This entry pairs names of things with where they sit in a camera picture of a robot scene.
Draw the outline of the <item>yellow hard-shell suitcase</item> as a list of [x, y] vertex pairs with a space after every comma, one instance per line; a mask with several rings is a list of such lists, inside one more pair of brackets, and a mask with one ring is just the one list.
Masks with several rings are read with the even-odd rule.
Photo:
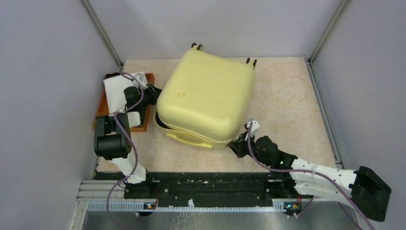
[[257, 60], [218, 57], [192, 44], [163, 87], [154, 115], [167, 137], [221, 149], [239, 133], [255, 86]]

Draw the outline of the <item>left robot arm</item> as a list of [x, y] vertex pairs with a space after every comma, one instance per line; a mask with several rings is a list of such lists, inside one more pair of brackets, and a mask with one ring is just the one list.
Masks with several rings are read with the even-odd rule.
[[147, 181], [147, 170], [138, 162], [130, 128], [145, 122], [146, 108], [156, 104], [161, 92], [151, 84], [143, 90], [130, 86], [124, 89], [124, 105], [118, 111], [95, 118], [95, 154], [114, 163], [128, 183], [136, 184], [135, 192], [142, 198], [150, 197], [154, 186]]

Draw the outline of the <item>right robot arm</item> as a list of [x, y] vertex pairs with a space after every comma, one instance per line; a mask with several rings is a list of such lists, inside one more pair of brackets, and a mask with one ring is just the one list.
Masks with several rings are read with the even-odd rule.
[[286, 197], [318, 196], [345, 204], [368, 219], [385, 221], [392, 189], [368, 167], [346, 170], [317, 165], [280, 150], [268, 136], [255, 139], [243, 133], [228, 147], [239, 158], [249, 155], [261, 167], [280, 175]]

